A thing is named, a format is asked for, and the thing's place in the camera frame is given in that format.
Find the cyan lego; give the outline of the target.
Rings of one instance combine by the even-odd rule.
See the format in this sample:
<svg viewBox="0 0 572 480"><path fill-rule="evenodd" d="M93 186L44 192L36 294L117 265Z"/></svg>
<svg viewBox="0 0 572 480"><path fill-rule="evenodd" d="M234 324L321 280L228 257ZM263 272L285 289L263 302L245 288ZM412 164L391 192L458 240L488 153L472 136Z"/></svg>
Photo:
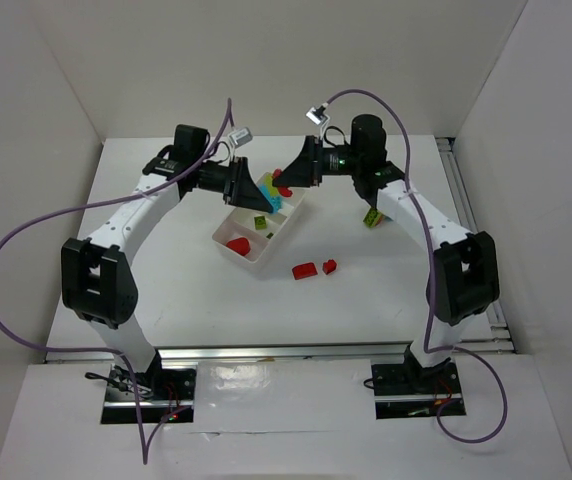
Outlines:
<svg viewBox="0 0 572 480"><path fill-rule="evenodd" d="M273 177L266 174L258 183L260 192L268 200L272 207L272 212L276 213L282 208L282 195L278 189L273 185Z"/></svg>

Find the red white round lego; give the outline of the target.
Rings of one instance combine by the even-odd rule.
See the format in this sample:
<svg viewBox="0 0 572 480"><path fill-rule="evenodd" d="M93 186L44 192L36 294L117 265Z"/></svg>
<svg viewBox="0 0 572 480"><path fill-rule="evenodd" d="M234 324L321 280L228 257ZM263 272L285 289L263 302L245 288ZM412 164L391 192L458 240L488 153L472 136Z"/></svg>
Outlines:
<svg viewBox="0 0 572 480"><path fill-rule="evenodd" d="M246 237L238 237L226 243L226 247L236 254L245 257L251 251L251 245Z"/></svg>

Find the green red lego stack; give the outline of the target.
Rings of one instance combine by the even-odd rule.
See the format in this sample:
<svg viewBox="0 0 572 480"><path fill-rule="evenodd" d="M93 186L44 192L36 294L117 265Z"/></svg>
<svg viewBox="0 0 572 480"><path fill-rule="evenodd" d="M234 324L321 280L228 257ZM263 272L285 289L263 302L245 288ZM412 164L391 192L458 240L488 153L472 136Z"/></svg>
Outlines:
<svg viewBox="0 0 572 480"><path fill-rule="evenodd" d="M383 213L377 209L370 208L363 218L363 223L367 228L373 229L379 226L384 219L385 215Z"/></svg>

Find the small red lego brick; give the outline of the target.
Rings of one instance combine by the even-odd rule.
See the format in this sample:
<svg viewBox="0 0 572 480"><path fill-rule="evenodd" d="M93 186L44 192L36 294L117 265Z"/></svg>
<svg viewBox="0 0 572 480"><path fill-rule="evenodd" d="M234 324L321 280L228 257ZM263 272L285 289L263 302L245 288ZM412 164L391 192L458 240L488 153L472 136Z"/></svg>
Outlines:
<svg viewBox="0 0 572 480"><path fill-rule="evenodd" d="M322 270L325 275L330 275L334 273L338 268L338 264L334 259L329 259L322 265Z"/></svg>

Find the red curved lego brick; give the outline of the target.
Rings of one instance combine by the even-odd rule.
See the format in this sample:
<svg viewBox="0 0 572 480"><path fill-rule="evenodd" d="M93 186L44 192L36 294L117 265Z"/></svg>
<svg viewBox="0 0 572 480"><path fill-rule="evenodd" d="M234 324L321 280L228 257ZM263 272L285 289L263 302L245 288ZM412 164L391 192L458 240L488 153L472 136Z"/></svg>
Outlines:
<svg viewBox="0 0 572 480"><path fill-rule="evenodd" d="M318 271L313 262L298 264L292 268L292 275L295 280L303 280L316 276L317 274Z"/></svg>

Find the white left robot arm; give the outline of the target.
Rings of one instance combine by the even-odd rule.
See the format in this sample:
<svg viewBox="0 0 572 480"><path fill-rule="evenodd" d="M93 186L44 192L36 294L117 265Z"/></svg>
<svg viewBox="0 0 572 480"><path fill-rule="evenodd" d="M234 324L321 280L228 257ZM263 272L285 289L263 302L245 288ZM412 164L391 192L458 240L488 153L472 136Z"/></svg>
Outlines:
<svg viewBox="0 0 572 480"><path fill-rule="evenodd" d="M123 203L87 238L71 238L61 249L62 302L113 350L124 375L147 388L160 383L158 350L136 317L138 289L131 265L162 218L193 189L219 193L226 204L270 213L270 201L255 185L246 158L226 165L209 160L215 146L209 132L180 124L172 144L142 170L133 200Z"/></svg>

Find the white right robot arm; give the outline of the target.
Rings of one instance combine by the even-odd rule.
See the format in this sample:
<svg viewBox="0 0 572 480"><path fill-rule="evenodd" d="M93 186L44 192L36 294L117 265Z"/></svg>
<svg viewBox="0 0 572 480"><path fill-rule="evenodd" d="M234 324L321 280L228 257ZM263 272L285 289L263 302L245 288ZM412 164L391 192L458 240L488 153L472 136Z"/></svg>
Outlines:
<svg viewBox="0 0 572 480"><path fill-rule="evenodd" d="M357 195L401 227L428 255L429 318L405 350L407 382L441 373L469 318L486 311L500 293L496 247L486 232L473 233L422 196L408 175L388 159L382 120L356 116L339 145L309 135L299 155L276 177L278 188L310 188L326 176L348 176Z"/></svg>

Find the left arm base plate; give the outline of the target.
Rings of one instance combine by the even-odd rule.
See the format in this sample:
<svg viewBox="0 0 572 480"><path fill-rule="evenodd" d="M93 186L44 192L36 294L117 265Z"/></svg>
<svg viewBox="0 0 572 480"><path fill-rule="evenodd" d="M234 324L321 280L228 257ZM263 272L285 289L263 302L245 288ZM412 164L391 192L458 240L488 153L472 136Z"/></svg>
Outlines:
<svg viewBox="0 0 572 480"><path fill-rule="evenodd" d="M106 384L100 422L136 424L134 389L127 372L112 367L109 374L99 375L97 379ZM195 368L163 369L154 387L138 384L143 423L158 423L168 414L169 423L192 423L196 380Z"/></svg>

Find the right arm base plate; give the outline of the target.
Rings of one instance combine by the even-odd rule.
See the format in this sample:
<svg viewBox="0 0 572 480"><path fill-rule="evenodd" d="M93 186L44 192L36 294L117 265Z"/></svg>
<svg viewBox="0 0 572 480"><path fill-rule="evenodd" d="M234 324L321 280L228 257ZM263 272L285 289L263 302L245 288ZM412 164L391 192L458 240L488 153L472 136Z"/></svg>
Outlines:
<svg viewBox="0 0 572 480"><path fill-rule="evenodd" d="M363 385L374 394L377 420L465 416L466 407L456 364L412 382L401 364L373 364Z"/></svg>

